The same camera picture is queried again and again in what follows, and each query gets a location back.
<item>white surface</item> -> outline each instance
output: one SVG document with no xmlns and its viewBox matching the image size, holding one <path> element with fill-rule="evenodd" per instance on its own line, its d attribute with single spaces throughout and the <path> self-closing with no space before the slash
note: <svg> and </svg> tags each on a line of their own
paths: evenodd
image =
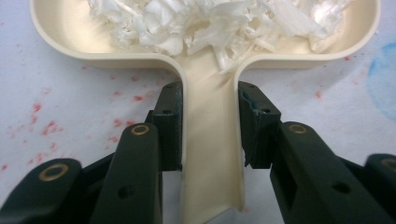
<svg viewBox="0 0 396 224">
<path fill-rule="evenodd" d="M 363 164 L 371 153 L 396 154 L 395 7 L 382 1 L 377 35 L 348 58 L 307 70 L 248 71 L 241 79 L 258 85 L 283 121 L 310 125 L 339 156 Z M 41 162 L 71 157 L 86 166 L 114 151 L 126 123 L 144 120 L 161 87 L 178 79 L 62 55 L 36 33 L 27 1 L 0 2 L 0 50 L 0 204 Z M 268 174 L 246 168 L 245 212 L 212 223 L 282 223 Z M 180 173 L 164 181 L 164 223 L 177 223 Z"/>
</svg>

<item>metal ring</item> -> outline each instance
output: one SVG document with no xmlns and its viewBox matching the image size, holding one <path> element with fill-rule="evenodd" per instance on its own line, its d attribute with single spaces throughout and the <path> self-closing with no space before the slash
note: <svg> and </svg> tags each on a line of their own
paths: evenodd
<svg viewBox="0 0 396 224">
<path fill-rule="evenodd" d="M 49 174 L 49 171 L 52 171 L 54 169 L 61 169 L 61 171 L 56 174 Z M 59 177 L 66 174 L 68 170 L 69 170 L 69 167 L 66 164 L 56 163 L 56 164 L 53 164 L 53 165 L 47 167 L 45 170 L 41 171 L 41 173 L 38 175 L 38 178 L 44 182 L 56 180 Z"/>
<path fill-rule="evenodd" d="M 300 124 L 291 124 L 289 126 L 289 131 L 292 133 L 306 133 L 307 129 Z"/>
<path fill-rule="evenodd" d="M 381 164 L 386 166 L 388 169 L 396 173 L 396 160 L 387 158 L 381 161 Z"/>
<path fill-rule="evenodd" d="M 132 128 L 131 133 L 134 135 L 142 135 L 149 132 L 149 126 L 147 125 L 137 125 Z"/>
</svg>

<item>red stain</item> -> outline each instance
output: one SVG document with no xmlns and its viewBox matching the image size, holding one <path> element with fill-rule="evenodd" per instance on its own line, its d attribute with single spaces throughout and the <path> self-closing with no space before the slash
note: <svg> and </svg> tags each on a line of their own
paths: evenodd
<svg viewBox="0 0 396 224">
<path fill-rule="evenodd" d="M 35 155 L 35 163 L 37 164 L 37 165 L 39 165 L 39 164 L 41 164 L 41 163 L 43 163 L 43 160 L 46 158 L 46 157 L 48 157 L 48 153 L 45 153 L 45 152 L 40 152 L 40 153 L 38 153 L 37 155 Z"/>
<path fill-rule="evenodd" d="M 367 73 L 365 71 L 361 71 L 357 77 L 354 77 L 352 79 L 352 83 L 355 86 L 359 86 L 361 84 L 361 82 L 363 81 L 363 79 L 365 79 L 366 77 L 367 77 Z"/>
<path fill-rule="evenodd" d="M 113 143 L 116 143 L 119 141 L 119 138 L 117 136 L 111 136 L 108 138 L 109 141 L 112 141 Z"/>
<path fill-rule="evenodd" d="M 155 81 L 155 85 L 157 85 L 158 87 L 163 86 L 164 81 L 162 79 L 158 79 L 157 81 Z"/>
<path fill-rule="evenodd" d="M 48 87 L 45 87 L 45 88 L 43 88 L 43 90 L 42 90 L 42 92 L 43 92 L 44 95 L 50 94 L 51 91 L 52 91 L 52 89 L 51 89 L 51 88 L 48 88 Z"/>
<path fill-rule="evenodd" d="M 135 101 L 142 101 L 143 100 L 143 96 L 135 96 L 134 100 Z"/>
<path fill-rule="evenodd" d="M 293 87 L 295 90 L 300 89 L 300 83 L 299 83 L 299 81 L 297 81 L 297 80 L 293 80 L 293 81 L 290 83 L 290 86 Z"/>
<path fill-rule="evenodd" d="M 243 213 L 249 213 L 250 212 L 250 208 L 245 207 L 244 210 L 242 211 Z"/>
<path fill-rule="evenodd" d="M 50 133 L 57 133 L 63 131 L 64 128 L 59 127 L 54 120 L 44 127 L 42 134 L 49 135 Z"/>
<path fill-rule="evenodd" d="M 66 156 L 66 152 L 63 152 L 59 158 L 63 159 L 63 158 L 65 158 L 65 156 Z"/>
<path fill-rule="evenodd" d="M 155 91 L 149 91 L 148 93 L 145 94 L 146 97 L 151 98 L 155 94 Z"/>
<path fill-rule="evenodd" d="M 30 118 L 30 124 L 36 124 L 36 123 L 37 123 L 37 116 L 32 115 L 32 117 Z"/>
<path fill-rule="evenodd" d="M 51 143 L 49 149 L 56 151 L 58 149 L 58 145 L 56 143 Z"/>
<path fill-rule="evenodd" d="M 33 105 L 34 112 L 36 113 L 36 112 L 40 111 L 41 107 L 42 107 L 42 105 L 40 103 L 34 104 Z"/>
<path fill-rule="evenodd" d="M 315 92 L 315 96 L 321 100 L 322 99 L 322 93 L 320 91 Z"/>
<path fill-rule="evenodd" d="M 129 126 L 131 126 L 131 125 L 134 125 L 134 124 L 136 124 L 136 122 L 135 122 L 134 120 L 128 120 L 128 121 L 126 121 L 126 126 L 127 126 L 127 127 L 129 127 Z"/>
<path fill-rule="evenodd" d="M 1 171 L 5 171 L 7 168 L 8 168 L 8 165 L 7 165 L 7 164 L 4 164 L 4 165 L 1 167 Z"/>
<path fill-rule="evenodd" d="M 131 77 L 131 80 L 132 80 L 132 82 L 136 82 L 136 81 L 140 80 L 140 77 L 139 76 L 133 76 L 133 77 Z"/>
<path fill-rule="evenodd" d="M 122 120 L 114 119 L 113 124 L 114 124 L 114 127 L 120 127 L 122 125 Z"/>
<path fill-rule="evenodd" d="M 9 131 L 9 134 L 11 134 L 11 138 L 15 138 L 16 137 L 15 131 L 12 128 L 12 126 L 8 126 L 8 131 Z"/>
<path fill-rule="evenodd" d="M 23 132 L 25 129 L 24 124 L 17 128 L 17 132 Z"/>
</svg>

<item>black clamp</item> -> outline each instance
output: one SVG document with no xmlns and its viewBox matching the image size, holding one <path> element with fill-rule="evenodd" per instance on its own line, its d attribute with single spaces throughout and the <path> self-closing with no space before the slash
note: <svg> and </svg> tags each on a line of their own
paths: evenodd
<svg viewBox="0 0 396 224">
<path fill-rule="evenodd" d="M 396 157 L 361 167 L 337 157 L 310 127 L 281 122 L 256 86 L 239 82 L 246 165 L 271 169 L 285 223 L 396 223 Z M 164 171 L 179 171 L 182 84 L 166 85 L 145 123 L 126 128 L 114 154 L 81 168 L 57 159 L 8 196 L 0 223 L 162 223 Z"/>
</svg>

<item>white plastic shaving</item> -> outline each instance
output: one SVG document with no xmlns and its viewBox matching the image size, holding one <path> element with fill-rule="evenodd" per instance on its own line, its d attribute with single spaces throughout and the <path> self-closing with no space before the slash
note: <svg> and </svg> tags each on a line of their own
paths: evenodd
<svg viewBox="0 0 396 224">
<path fill-rule="evenodd" d="M 351 0 L 89 0 L 91 14 L 111 23 L 120 48 L 192 55 L 211 47 L 222 71 L 249 49 L 277 52 L 280 39 L 309 40 L 321 53 Z"/>
</svg>

